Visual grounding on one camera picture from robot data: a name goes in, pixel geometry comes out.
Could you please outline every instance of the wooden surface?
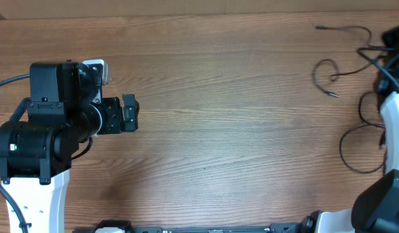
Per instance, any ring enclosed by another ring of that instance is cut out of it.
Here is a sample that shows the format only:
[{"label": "wooden surface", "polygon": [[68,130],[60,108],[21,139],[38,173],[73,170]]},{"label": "wooden surface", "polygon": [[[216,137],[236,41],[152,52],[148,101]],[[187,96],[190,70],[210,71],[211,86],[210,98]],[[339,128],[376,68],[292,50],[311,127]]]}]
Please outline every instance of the wooden surface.
[{"label": "wooden surface", "polygon": [[[112,218],[267,225],[350,208],[382,175],[353,173],[338,154],[341,135],[360,123],[358,98],[376,70],[328,86],[341,98],[318,91],[310,78],[318,60],[336,59],[342,71],[365,63],[354,52],[363,32],[314,30],[318,23],[364,25],[379,43],[399,12],[0,21],[0,80],[35,61],[103,58],[112,78],[104,95],[134,93],[141,104],[136,133],[98,137],[73,162],[66,228]],[[28,80],[0,88],[0,125],[26,96]],[[378,119],[373,96],[365,114]],[[380,133],[351,135],[348,161],[379,165]],[[0,196],[0,232],[7,219]]]},{"label": "wooden surface", "polygon": [[399,10],[399,0],[0,0],[6,19],[367,10]]}]

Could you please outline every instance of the cable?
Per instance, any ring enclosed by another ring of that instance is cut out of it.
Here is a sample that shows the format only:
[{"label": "cable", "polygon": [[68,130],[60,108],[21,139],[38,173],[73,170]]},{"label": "cable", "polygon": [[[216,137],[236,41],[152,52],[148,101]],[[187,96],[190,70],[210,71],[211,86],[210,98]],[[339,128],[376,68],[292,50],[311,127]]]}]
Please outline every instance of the cable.
[{"label": "cable", "polygon": [[351,165],[349,165],[349,163],[345,160],[345,158],[344,158],[344,156],[343,156],[343,152],[342,152],[342,143],[343,143],[343,140],[344,140],[345,137],[346,137],[348,134],[350,134],[351,132],[353,132],[353,131],[355,131],[355,130],[357,130],[357,129],[361,129],[361,128],[368,127],[368,126],[374,126],[374,127],[377,127],[377,128],[385,129],[385,127],[384,127],[383,125],[371,123],[371,122],[369,122],[368,120],[366,120],[365,117],[363,117],[363,115],[362,115],[362,110],[361,110],[361,108],[362,108],[363,99],[364,99],[368,94],[372,94],[372,93],[374,93],[374,92],[372,92],[372,91],[367,91],[366,93],[363,93],[362,96],[361,96],[361,98],[359,99],[359,104],[358,104],[358,115],[359,115],[359,118],[362,120],[362,122],[364,122],[365,124],[360,125],[360,126],[357,126],[357,127],[354,127],[354,128],[352,128],[352,129],[349,129],[348,131],[346,131],[346,132],[342,135],[341,140],[339,141],[339,154],[340,154],[340,156],[341,156],[341,160],[342,160],[343,164],[344,164],[346,167],[348,167],[349,169],[351,169],[353,172],[360,173],[360,174],[370,174],[370,173],[376,172],[376,171],[378,171],[379,169],[381,169],[381,168],[385,165],[385,159],[384,159],[384,162],[383,162],[382,164],[380,164],[377,168],[375,168],[375,169],[373,169],[373,170],[370,170],[370,171],[365,171],[365,172],[364,172],[364,171],[360,171],[360,170],[358,170],[358,169],[353,168]]},{"label": "cable", "polygon": [[395,57],[391,58],[391,60],[389,60],[387,62],[387,64],[385,64],[384,68],[389,69],[394,64],[394,62],[396,62],[398,59],[399,59],[399,54],[397,54]]},{"label": "cable", "polygon": [[84,155],[85,153],[89,152],[89,150],[91,149],[92,145],[93,145],[93,138],[89,137],[89,144],[86,146],[86,148],[84,148],[84,150],[81,153],[79,153],[78,155],[72,157],[71,160],[78,159],[82,155]]},{"label": "cable", "polygon": [[371,171],[365,171],[365,172],[364,172],[364,171],[360,171],[360,170],[358,170],[358,169],[355,169],[355,168],[353,168],[351,165],[349,165],[349,164],[346,162],[345,158],[343,157],[343,153],[342,153],[342,142],[343,142],[343,139],[344,139],[348,134],[350,134],[351,132],[353,132],[353,131],[355,131],[355,130],[357,130],[357,129],[361,129],[361,128],[364,128],[364,127],[368,127],[368,126],[375,126],[375,127],[378,127],[378,128],[384,128],[383,126],[370,125],[370,124],[364,124],[364,125],[361,125],[361,126],[357,126],[357,127],[354,127],[354,128],[352,128],[352,129],[346,131],[346,132],[342,135],[341,140],[339,141],[339,154],[341,155],[341,159],[342,159],[343,164],[344,164],[346,167],[348,167],[349,169],[351,169],[353,172],[357,172],[357,173],[360,173],[360,174],[370,174],[370,173],[376,172],[376,171],[378,171],[379,169],[381,169],[381,168],[383,167],[384,163],[382,163],[382,164],[379,165],[377,168],[375,168],[375,169],[373,169],[373,170],[371,170]]},{"label": "cable", "polygon": [[392,76],[384,67],[382,67],[380,64],[376,63],[373,59],[368,57],[365,53],[362,51],[364,50],[370,50],[369,48],[359,48],[356,52],[363,58],[365,58],[367,61],[371,62],[376,68],[378,68],[382,73],[384,73],[390,81],[395,85],[395,87],[399,90],[399,83],[396,81],[394,76]]},{"label": "cable", "polygon": [[12,116],[10,117],[11,122],[18,122],[21,117],[23,117],[25,111],[27,110],[27,106],[29,102],[31,101],[30,97],[24,98],[19,104],[17,109],[12,113]]},{"label": "cable", "polygon": [[348,26],[340,26],[340,27],[327,27],[324,25],[316,25],[316,29],[319,30],[348,30],[348,29],[362,29],[368,32],[368,39],[365,41],[366,46],[373,47],[374,45],[371,45],[372,41],[372,32],[369,30],[369,28],[364,27],[364,26],[359,26],[359,25],[348,25]]},{"label": "cable", "polygon": [[[389,51],[389,50],[391,50],[391,49],[388,49],[388,48],[371,45],[372,32],[367,27],[363,27],[363,26],[359,26],[359,25],[349,25],[349,26],[341,26],[341,27],[326,27],[324,25],[316,25],[315,28],[319,29],[319,30],[343,30],[343,31],[346,31],[346,30],[349,30],[349,29],[353,29],[353,28],[354,29],[362,29],[362,30],[365,30],[366,32],[368,32],[368,38],[365,41],[365,44],[366,44],[366,46],[368,46],[368,48],[370,48],[371,50],[378,50],[378,51]],[[374,61],[377,62],[381,58],[383,58],[382,52],[374,59]],[[372,63],[368,63],[365,66],[363,66],[363,67],[361,67],[361,68],[359,68],[359,69],[357,69],[355,71],[341,73],[339,71],[339,67],[338,67],[337,63],[334,60],[332,60],[332,59],[323,59],[323,60],[317,62],[315,64],[315,66],[313,67],[313,70],[312,70],[312,81],[313,81],[313,84],[319,90],[321,90],[324,94],[327,94],[328,96],[332,96],[332,97],[336,97],[336,98],[339,97],[339,95],[337,93],[326,90],[324,87],[322,87],[322,85],[320,85],[317,82],[317,76],[316,76],[317,69],[324,62],[330,62],[332,64],[334,70],[335,70],[335,74],[331,74],[329,76],[329,80],[331,82],[337,81],[341,76],[350,75],[350,74],[356,74],[358,72],[364,71],[366,68],[368,68],[368,67],[370,67],[372,65]]]},{"label": "cable", "polygon": [[30,74],[24,74],[24,75],[16,76],[16,77],[9,78],[9,79],[7,79],[7,80],[1,81],[1,82],[0,82],[0,86],[5,85],[5,84],[8,84],[8,83],[10,83],[10,82],[22,80],[22,79],[24,79],[24,78],[30,78]]},{"label": "cable", "polygon": [[[375,59],[373,59],[374,61],[378,61],[378,60],[380,60],[380,59],[382,59],[383,58],[383,56],[382,56],[382,54],[379,54]],[[322,64],[324,64],[325,62],[330,62],[331,64],[332,64],[332,66],[333,66],[333,68],[334,68],[334,70],[335,70],[335,74],[331,74],[330,76],[329,76],[329,80],[331,81],[331,82],[335,82],[335,81],[337,81],[339,78],[340,78],[340,76],[345,76],[345,75],[350,75],[350,74],[356,74],[356,73],[358,73],[358,72],[361,72],[361,71],[364,71],[366,68],[368,68],[369,66],[371,66],[372,64],[371,63],[368,63],[368,64],[366,64],[364,67],[362,67],[362,68],[360,68],[360,69],[357,69],[357,70],[355,70],[355,71],[350,71],[350,72],[343,72],[343,73],[341,73],[340,71],[339,71],[339,67],[338,67],[338,65],[337,65],[337,63],[336,63],[336,61],[334,61],[333,59],[323,59],[323,60],[320,60],[320,61],[318,61],[316,64],[315,64],[315,66],[313,67],[313,69],[312,69],[312,82],[313,82],[313,84],[319,89],[319,90],[321,90],[324,94],[327,94],[328,96],[332,96],[332,97],[340,97],[337,93],[335,93],[335,92],[332,92],[332,91],[328,91],[328,90],[326,90],[322,85],[320,85],[319,84],[319,82],[317,82],[317,69],[322,65]]]},{"label": "cable", "polygon": [[367,91],[366,93],[363,93],[363,94],[361,95],[361,98],[359,98],[359,103],[358,103],[358,115],[359,115],[359,118],[362,120],[362,122],[364,122],[364,123],[366,123],[366,124],[368,124],[368,125],[372,125],[372,126],[382,126],[382,127],[383,127],[382,124],[377,124],[377,123],[371,123],[371,122],[369,122],[369,121],[368,121],[367,119],[365,119],[365,117],[363,117],[363,115],[362,115],[362,110],[361,110],[361,108],[362,108],[362,102],[363,102],[363,99],[364,99],[368,94],[375,94],[375,92],[374,92],[374,91]]},{"label": "cable", "polygon": [[14,212],[16,213],[18,220],[19,220],[19,227],[21,228],[23,233],[28,233],[28,227],[31,226],[31,223],[27,223],[25,221],[24,215],[17,205],[17,203],[14,201],[14,199],[11,197],[11,195],[0,185],[0,194],[5,197],[6,201],[10,203],[12,209],[14,209]]}]

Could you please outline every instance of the cable end plug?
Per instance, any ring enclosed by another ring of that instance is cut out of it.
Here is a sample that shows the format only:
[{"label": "cable end plug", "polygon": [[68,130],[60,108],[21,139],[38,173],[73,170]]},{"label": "cable end plug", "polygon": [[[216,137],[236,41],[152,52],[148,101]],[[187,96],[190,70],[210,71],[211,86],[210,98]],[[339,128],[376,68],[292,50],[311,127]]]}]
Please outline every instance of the cable end plug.
[{"label": "cable end plug", "polygon": [[340,95],[338,95],[338,94],[336,94],[335,92],[332,92],[332,91],[325,91],[324,94],[327,94],[328,96],[332,96],[332,97],[335,97],[335,98],[341,97]]},{"label": "cable end plug", "polygon": [[324,25],[316,25],[315,28],[316,29],[321,29],[321,30],[328,29],[328,27],[326,27]]}]

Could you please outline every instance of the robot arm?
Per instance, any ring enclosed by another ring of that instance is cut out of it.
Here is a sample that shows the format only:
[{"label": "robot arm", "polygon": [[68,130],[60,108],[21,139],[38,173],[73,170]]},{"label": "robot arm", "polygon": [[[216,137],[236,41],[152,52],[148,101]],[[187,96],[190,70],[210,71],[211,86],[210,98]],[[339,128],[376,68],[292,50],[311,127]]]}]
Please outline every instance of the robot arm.
[{"label": "robot arm", "polygon": [[[387,137],[387,160],[382,179],[362,193],[353,208],[316,212],[315,233],[399,232],[399,94],[391,93],[380,108]],[[379,226],[381,231],[366,231]]]},{"label": "robot arm", "polygon": [[[33,63],[31,97],[0,127],[0,178],[24,216],[28,232],[64,232],[64,206],[72,154],[92,135],[133,132],[139,103],[134,95],[103,98],[108,65]],[[28,122],[19,119],[28,111]],[[7,202],[11,233],[21,233],[17,212]]]}]

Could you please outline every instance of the black cable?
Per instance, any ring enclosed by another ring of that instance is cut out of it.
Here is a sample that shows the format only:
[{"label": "black cable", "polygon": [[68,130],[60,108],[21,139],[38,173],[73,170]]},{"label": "black cable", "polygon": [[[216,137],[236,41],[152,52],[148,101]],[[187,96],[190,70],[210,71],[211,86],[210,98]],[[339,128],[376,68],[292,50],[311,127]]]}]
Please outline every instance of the black cable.
[{"label": "black cable", "polygon": [[11,122],[18,122],[21,117],[23,117],[25,111],[27,110],[28,104],[31,102],[30,97],[24,98],[19,104],[17,109],[12,113],[12,116],[10,117]]},{"label": "black cable", "polygon": [[399,54],[397,54],[395,57],[391,58],[391,60],[389,60],[387,62],[387,64],[385,64],[385,69],[389,69],[397,60],[399,59]]},{"label": "black cable", "polygon": [[13,77],[13,78],[9,78],[7,80],[1,81],[0,82],[0,86],[8,84],[10,82],[17,81],[17,80],[22,80],[24,78],[30,78],[30,75],[29,74],[24,74],[24,75],[16,76],[16,77]]},{"label": "black cable", "polygon": [[[383,58],[382,54],[379,54],[379,55],[378,55],[375,59],[373,59],[373,60],[374,60],[374,61],[378,61],[378,60],[380,60],[380,59],[382,59],[382,58]],[[317,70],[318,70],[318,68],[319,68],[321,65],[323,65],[325,62],[330,62],[330,63],[332,64],[334,70],[335,70],[335,74],[331,74],[331,75],[329,76],[329,80],[330,80],[331,82],[337,81],[337,80],[340,78],[340,76],[345,76],[345,75],[350,75],[350,74],[356,74],[356,73],[358,73],[358,72],[361,72],[361,71],[365,70],[366,68],[368,68],[369,66],[372,65],[371,63],[368,63],[368,64],[366,64],[365,66],[363,66],[362,68],[357,69],[357,70],[355,70],[355,71],[350,71],[350,72],[343,72],[343,73],[341,73],[341,72],[339,71],[339,67],[338,67],[338,65],[337,65],[337,63],[336,63],[335,60],[329,59],[329,58],[328,58],[328,59],[323,59],[323,60],[318,61],[318,62],[315,64],[315,66],[313,67],[313,69],[312,69],[312,82],[313,82],[313,84],[314,84],[319,90],[321,90],[324,94],[327,94],[328,96],[332,96],[332,97],[340,97],[340,96],[339,96],[337,93],[335,93],[335,92],[326,90],[322,85],[320,85],[320,84],[317,82],[317,75],[316,75],[316,74],[317,74]]]},{"label": "black cable", "polygon": [[361,108],[362,108],[363,99],[364,99],[368,94],[375,94],[375,92],[374,92],[374,91],[367,91],[366,93],[363,93],[363,94],[361,95],[361,98],[359,98],[359,103],[358,103],[358,115],[359,115],[359,118],[362,120],[362,122],[364,122],[364,123],[366,123],[366,124],[368,124],[368,125],[372,125],[372,126],[382,126],[382,127],[383,127],[382,124],[377,124],[377,123],[371,123],[371,122],[369,122],[369,121],[368,121],[367,119],[365,119],[365,117],[363,117],[363,115],[362,115],[362,110],[361,110]]},{"label": "black cable", "polygon": [[370,48],[359,48],[356,52],[363,58],[365,58],[367,61],[371,62],[376,68],[378,68],[382,73],[384,73],[390,81],[395,85],[395,87],[399,90],[399,83],[396,81],[394,76],[392,76],[384,67],[382,67],[380,64],[376,63],[373,59],[368,57],[365,53],[362,51],[364,50],[370,50]]},{"label": "black cable", "polygon": [[10,203],[12,209],[14,209],[14,212],[16,213],[18,220],[19,220],[19,227],[23,231],[23,233],[28,233],[28,227],[31,226],[31,223],[27,223],[25,221],[24,215],[17,205],[17,203],[14,201],[14,199],[11,197],[11,195],[0,185],[0,194],[5,197],[5,199]]},{"label": "black cable", "polygon": [[355,168],[353,168],[351,165],[349,165],[349,164],[346,162],[345,158],[343,157],[343,153],[342,153],[342,143],[343,143],[343,139],[344,139],[348,134],[350,134],[351,132],[353,132],[353,131],[355,131],[355,130],[357,130],[357,129],[361,129],[361,128],[364,128],[364,127],[368,127],[368,126],[374,126],[374,127],[378,127],[378,128],[384,128],[383,126],[372,125],[372,124],[364,124],[364,125],[361,125],[361,126],[357,126],[357,127],[354,127],[354,128],[352,128],[352,129],[346,131],[346,132],[342,135],[341,140],[339,141],[339,154],[341,155],[341,159],[342,159],[343,164],[344,164],[346,167],[348,167],[349,169],[351,169],[353,172],[357,172],[357,173],[360,173],[360,174],[370,174],[370,173],[376,172],[376,171],[378,171],[379,169],[381,169],[381,168],[383,167],[384,163],[382,163],[382,164],[379,165],[377,168],[375,168],[375,169],[373,169],[373,170],[371,170],[371,171],[365,171],[365,172],[364,172],[364,171],[360,171],[360,170],[358,170],[358,169],[355,169]]},{"label": "black cable", "polygon": [[361,119],[361,121],[364,122],[365,124],[360,125],[360,126],[357,126],[357,127],[354,127],[354,128],[352,128],[352,129],[349,129],[348,131],[346,131],[346,132],[342,135],[341,140],[339,141],[339,154],[340,154],[340,156],[341,156],[341,160],[342,160],[343,164],[344,164],[346,167],[348,167],[349,169],[351,169],[353,172],[357,172],[357,173],[360,173],[360,174],[370,174],[370,173],[376,172],[376,171],[378,171],[380,168],[382,168],[382,167],[385,165],[385,159],[384,159],[384,162],[383,162],[382,164],[380,164],[377,168],[375,168],[375,169],[373,169],[373,170],[370,170],[370,171],[365,171],[365,172],[364,172],[364,171],[360,171],[360,170],[358,170],[358,169],[353,168],[351,165],[348,164],[348,162],[345,160],[345,158],[344,158],[344,156],[343,156],[343,152],[342,152],[342,143],[343,143],[343,140],[344,140],[345,137],[346,137],[348,134],[350,134],[351,132],[353,132],[353,131],[355,131],[355,130],[357,130],[357,129],[361,129],[361,128],[364,128],[364,127],[368,127],[368,126],[374,126],[374,127],[377,127],[377,128],[385,129],[385,126],[383,126],[383,125],[381,125],[381,124],[371,123],[371,122],[369,122],[368,120],[366,120],[365,117],[363,117],[363,115],[362,115],[362,110],[361,110],[361,109],[362,109],[363,99],[364,99],[368,94],[372,94],[372,93],[374,93],[374,92],[372,92],[372,91],[367,91],[366,93],[363,93],[362,96],[361,96],[361,98],[359,99],[359,104],[358,104],[358,115],[359,115],[359,118]]},{"label": "black cable", "polygon": [[83,150],[81,153],[79,153],[78,155],[72,157],[71,160],[73,160],[73,159],[78,159],[78,158],[80,158],[82,155],[84,155],[85,153],[89,152],[89,150],[90,150],[90,148],[91,148],[92,145],[93,145],[93,138],[92,138],[92,137],[89,137],[89,144],[86,146],[86,148],[84,148],[84,150]]},{"label": "black cable", "polygon": [[[366,44],[366,46],[368,46],[368,48],[370,48],[371,50],[378,50],[378,51],[389,51],[389,50],[391,50],[391,49],[388,49],[388,48],[383,48],[383,47],[371,45],[372,32],[371,32],[371,30],[369,30],[367,27],[363,27],[363,26],[359,26],[359,25],[348,25],[348,26],[342,26],[342,27],[326,27],[326,26],[324,26],[324,25],[316,25],[315,28],[316,28],[316,29],[320,29],[320,30],[343,30],[343,31],[346,31],[346,30],[349,30],[349,29],[362,29],[362,30],[365,30],[366,32],[368,32],[368,38],[367,38],[367,40],[365,41],[365,44]],[[381,58],[383,58],[382,53],[380,53],[380,54],[374,59],[374,61],[378,61],[378,60],[381,59]],[[363,67],[361,67],[361,68],[359,68],[359,69],[357,69],[357,70],[355,70],[355,71],[342,72],[342,73],[341,73],[341,72],[339,71],[339,67],[338,67],[337,63],[336,63],[334,60],[332,60],[332,59],[323,59],[323,60],[317,62],[317,63],[315,64],[315,66],[313,67],[313,70],[312,70],[312,81],[313,81],[313,84],[314,84],[319,90],[321,90],[322,92],[324,92],[324,93],[327,94],[328,96],[332,96],[332,97],[339,97],[339,95],[338,95],[337,93],[335,93],[335,92],[326,90],[324,87],[322,87],[322,85],[320,85],[320,84],[317,82],[317,77],[316,77],[317,69],[318,69],[324,62],[330,62],[330,63],[332,64],[334,70],[335,70],[335,74],[331,74],[331,75],[329,76],[329,80],[330,80],[331,82],[337,81],[341,76],[350,75],[350,74],[356,74],[356,73],[358,73],[358,72],[364,71],[366,68],[368,68],[368,67],[370,67],[371,65],[373,65],[372,63],[368,63],[368,64],[366,64],[365,66],[363,66]]]},{"label": "black cable", "polygon": [[369,28],[364,27],[364,26],[359,26],[359,25],[348,25],[348,26],[340,26],[340,27],[327,27],[324,25],[316,25],[316,29],[320,30],[348,30],[348,29],[362,29],[366,32],[368,32],[368,39],[365,41],[366,46],[373,47],[374,45],[371,45],[372,41],[372,32],[369,30]]}]

